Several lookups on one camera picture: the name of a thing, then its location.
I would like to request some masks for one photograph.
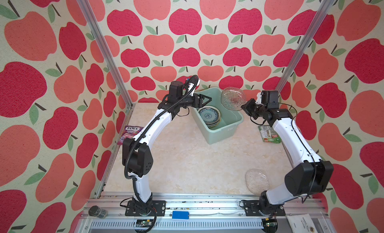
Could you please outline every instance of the foxs candy packet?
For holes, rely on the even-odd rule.
[[[118,142],[118,144],[122,144],[122,142],[124,141],[124,139],[126,138],[129,138],[129,139],[132,139],[133,136],[137,135],[138,133],[140,133],[140,131],[143,129],[144,127],[141,127],[141,126],[131,126],[131,125],[127,125],[125,126],[124,128],[124,132],[122,132],[122,135],[120,137],[120,140]]]

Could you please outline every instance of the green food packet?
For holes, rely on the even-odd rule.
[[[281,143],[280,136],[271,126],[259,126],[259,130],[264,142]]]

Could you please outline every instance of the black mounting plate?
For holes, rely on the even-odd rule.
[[[259,203],[258,200],[242,200],[241,202],[244,204],[243,208],[246,216],[264,216],[259,212],[259,206],[257,205]],[[280,209],[280,207],[278,207],[276,216],[285,216],[284,208]]]
[[[153,200],[151,207],[156,209],[157,216],[164,216],[166,213],[166,201],[165,200]],[[133,201],[128,201],[127,209],[125,210],[125,216],[142,216],[138,212],[133,211]],[[154,216],[153,212],[151,211],[149,215],[147,216]]]

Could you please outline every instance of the blue object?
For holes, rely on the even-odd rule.
[[[172,211],[172,219],[174,220],[189,220],[188,211]]]

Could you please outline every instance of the black lid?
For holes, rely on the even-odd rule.
[[[88,211],[89,216],[97,216],[98,210],[99,207],[97,205],[92,206]]]

